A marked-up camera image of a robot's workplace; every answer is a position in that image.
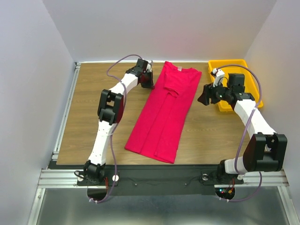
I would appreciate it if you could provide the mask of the pink red t shirt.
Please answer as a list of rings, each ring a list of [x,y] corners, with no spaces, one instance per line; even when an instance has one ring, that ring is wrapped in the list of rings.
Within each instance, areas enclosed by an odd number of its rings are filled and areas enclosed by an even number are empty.
[[[195,68],[179,69],[166,61],[125,149],[173,164],[201,76]]]

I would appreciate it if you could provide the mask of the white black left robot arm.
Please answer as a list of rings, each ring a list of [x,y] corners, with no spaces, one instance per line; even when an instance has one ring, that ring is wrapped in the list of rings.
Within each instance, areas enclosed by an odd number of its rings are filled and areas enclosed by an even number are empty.
[[[83,178],[98,185],[104,181],[106,153],[110,139],[122,119],[127,94],[137,85],[153,89],[153,61],[138,58],[136,65],[128,69],[122,79],[110,89],[101,92],[97,115],[98,129],[92,152],[83,167]]]

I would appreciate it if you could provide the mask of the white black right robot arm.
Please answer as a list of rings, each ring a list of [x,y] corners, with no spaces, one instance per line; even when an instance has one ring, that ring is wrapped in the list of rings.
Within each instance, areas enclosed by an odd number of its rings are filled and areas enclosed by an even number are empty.
[[[242,120],[250,141],[242,156],[222,160],[217,166],[216,179],[226,183],[235,175],[248,172],[277,172],[283,167],[287,137],[276,133],[257,109],[255,98],[245,92],[245,76],[230,73],[227,85],[222,84],[225,73],[214,69],[214,81],[203,87],[198,102],[209,105],[226,101]]]

